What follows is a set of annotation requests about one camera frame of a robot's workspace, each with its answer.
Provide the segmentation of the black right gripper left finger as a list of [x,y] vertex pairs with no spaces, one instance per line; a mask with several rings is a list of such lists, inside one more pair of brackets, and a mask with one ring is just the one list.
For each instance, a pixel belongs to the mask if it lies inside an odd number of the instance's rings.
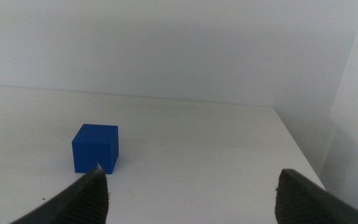
[[15,224],[105,224],[109,210],[106,174],[97,167],[40,207],[14,221]]

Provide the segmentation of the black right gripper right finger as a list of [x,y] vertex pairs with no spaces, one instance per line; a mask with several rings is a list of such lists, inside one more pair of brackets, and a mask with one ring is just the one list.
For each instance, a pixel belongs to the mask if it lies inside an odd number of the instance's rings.
[[294,169],[281,171],[275,217],[280,224],[358,224],[358,210],[328,193]]

